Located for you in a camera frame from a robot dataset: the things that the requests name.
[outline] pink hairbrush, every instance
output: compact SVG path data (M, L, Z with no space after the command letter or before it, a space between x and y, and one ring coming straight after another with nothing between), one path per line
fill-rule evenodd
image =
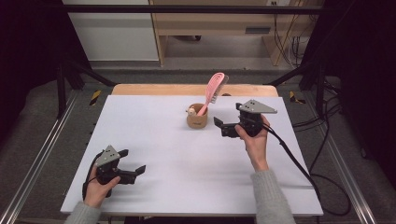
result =
M216 102L221 88L227 83L227 81L228 76L224 75L224 73L216 73L212 78L210 78L206 87L206 102L197 113L197 116L202 116L205 113L209 103L214 104Z

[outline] forearm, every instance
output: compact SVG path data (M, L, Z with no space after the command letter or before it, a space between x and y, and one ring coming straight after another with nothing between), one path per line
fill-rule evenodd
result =
M285 195L271 170L251 176L257 207L257 223L295 223Z
M101 210L94 207L89 207L85 203L78 203L72 214L67 218L64 224L86 223L95 224L99 220Z

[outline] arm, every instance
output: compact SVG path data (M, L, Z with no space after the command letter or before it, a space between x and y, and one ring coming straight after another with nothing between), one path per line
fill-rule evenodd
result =
M270 126L263 115L262 121L268 127ZM256 136L250 137L239 125L235 126L235 130L245 141L247 154L256 171L251 179L256 199L257 223L295 223L285 195L268 166L266 158L268 132L262 129Z
M97 223L101 214L100 207L102 202L105 199L107 192L120 182L120 177L116 176L107 184L101 185L96 179L96 166L93 166L90 174L90 180L84 202L76 205L72 214L67 218L65 224Z

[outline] white wall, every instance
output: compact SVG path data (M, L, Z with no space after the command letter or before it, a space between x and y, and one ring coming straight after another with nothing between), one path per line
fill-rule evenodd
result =
M147 5L147 0L63 0L64 4ZM69 13L90 61L159 61L150 14Z

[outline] hazard tape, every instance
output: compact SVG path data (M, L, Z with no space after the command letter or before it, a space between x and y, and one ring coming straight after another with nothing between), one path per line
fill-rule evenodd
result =
M96 104L96 101L98 100L100 93L101 93L101 91L95 91L93 93L93 96L92 96L91 101L90 101L90 105L95 105Z
M290 101L294 103L305 104L305 100L297 100L293 91L290 92Z

